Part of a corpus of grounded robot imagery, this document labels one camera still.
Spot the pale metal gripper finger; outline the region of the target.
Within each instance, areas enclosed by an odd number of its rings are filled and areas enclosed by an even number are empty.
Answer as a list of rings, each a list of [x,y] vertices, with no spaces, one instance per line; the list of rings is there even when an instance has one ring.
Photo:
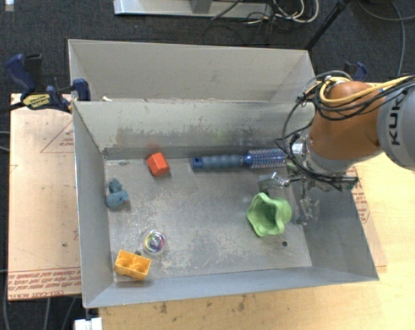
[[[290,180],[281,177],[277,172],[273,172],[269,175],[261,175],[257,181],[258,188],[260,190],[270,190],[274,188],[289,187]]]
[[[301,189],[298,203],[299,215],[298,224],[315,223],[320,215],[320,200],[313,199],[309,195],[309,190],[304,186]]]

